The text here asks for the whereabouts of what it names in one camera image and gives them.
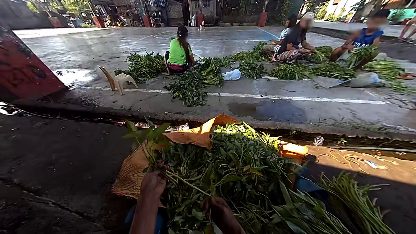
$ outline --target plastic chair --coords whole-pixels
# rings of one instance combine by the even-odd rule
[[[116,90],[116,88],[118,88],[119,91],[120,91],[120,95],[124,95],[123,83],[126,82],[126,81],[133,83],[136,88],[139,88],[139,87],[137,87],[136,82],[134,81],[134,79],[131,76],[126,75],[124,73],[118,74],[116,76],[112,76],[105,68],[100,67],[100,66],[98,66],[98,67],[101,69],[101,71],[107,77],[108,82],[110,82],[111,90],[114,91],[114,90]]]

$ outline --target person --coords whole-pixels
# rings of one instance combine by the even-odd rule
[[[171,40],[169,51],[165,53],[168,75],[184,73],[191,65],[195,64],[187,38],[188,29],[185,26],[178,27],[178,37]]]
[[[169,170],[168,166],[158,162],[158,168],[150,169],[141,182],[140,196],[130,227],[130,234],[159,233],[156,229],[160,198],[166,186],[166,178],[162,171]],[[224,234],[245,234],[242,226],[234,217],[225,200],[220,197],[208,197],[201,205],[207,219],[212,220]]]
[[[357,48],[362,48],[370,45],[378,47],[380,37],[384,34],[383,30],[381,30],[381,26],[386,23],[389,14],[390,10],[388,9],[377,11],[373,16],[367,19],[367,27],[352,32],[345,43],[332,52],[329,60],[334,62],[338,60],[338,58],[340,58],[345,52],[348,51],[349,53]],[[374,58],[371,58],[368,61],[363,61],[361,66],[373,59]]]
[[[287,20],[286,20],[286,24],[285,24],[285,29],[283,29],[283,31],[282,31],[282,33],[280,34],[280,38],[279,38],[279,40],[275,40],[275,39],[270,39],[270,42],[272,42],[272,43],[274,43],[274,44],[276,44],[275,45],[275,48],[274,48],[274,51],[275,51],[275,54],[273,55],[273,57],[272,57],[272,61],[276,61],[276,56],[277,56],[277,52],[279,51],[279,49],[280,49],[280,46],[281,46],[281,44],[282,44],[282,41],[283,41],[283,39],[288,35],[288,33],[289,33],[289,31],[290,31],[290,28],[292,27],[292,26],[295,26],[296,25],[296,21],[297,21],[297,16],[295,15],[295,14],[291,14],[288,18],[287,18]]]
[[[313,27],[314,13],[307,12],[295,26],[290,28],[288,35],[283,39],[275,59],[278,62],[294,63],[297,59],[315,51],[315,47],[306,41],[306,32]]]
[[[411,20],[409,20],[407,23],[406,23],[406,26],[403,28],[403,30],[401,31],[401,33],[400,33],[400,36],[399,36],[399,40],[401,40],[401,41],[408,41],[408,42],[413,42],[413,40],[411,40],[410,38],[416,33],[416,28],[415,29],[413,29],[413,31],[411,31],[410,33],[409,33],[409,35],[407,35],[407,37],[405,38],[405,39],[403,39],[403,37],[404,37],[404,35],[406,34],[406,32],[407,32],[407,30],[409,30],[409,28],[412,26],[412,25],[414,25],[414,24],[416,24],[416,16],[415,17],[413,17]]]

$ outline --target orange sack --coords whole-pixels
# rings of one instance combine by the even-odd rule
[[[172,142],[178,144],[194,144],[207,149],[211,148],[210,133],[213,125],[225,126],[227,123],[238,123],[239,121],[227,116],[218,115],[204,123],[201,127],[192,128],[180,132],[165,133],[164,135]],[[301,163],[306,156],[307,147],[280,141],[281,153],[284,157],[292,158],[294,162]],[[130,154],[121,165],[119,176],[111,191],[120,196],[128,196],[137,199],[140,194],[140,185],[143,180],[143,169],[148,167],[143,145],[139,146]]]

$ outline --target green shirt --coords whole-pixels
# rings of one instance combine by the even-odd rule
[[[189,54],[192,55],[191,47],[188,47]],[[186,64],[186,53],[177,38],[171,40],[171,47],[169,49],[168,62],[177,65]]]

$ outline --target blue tank top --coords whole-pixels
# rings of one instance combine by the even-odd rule
[[[373,33],[371,35],[366,35],[366,31],[367,31],[366,27],[361,29],[360,36],[358,36],[358,38],[355,39],[355,41],[352,43],[354,48],[361,48],[361,47],[369,46],[369,45],[373,44],[374,40],[377,37],[384,34],[383,31],[378,30],[378,31],[376,31],[375,33]]]

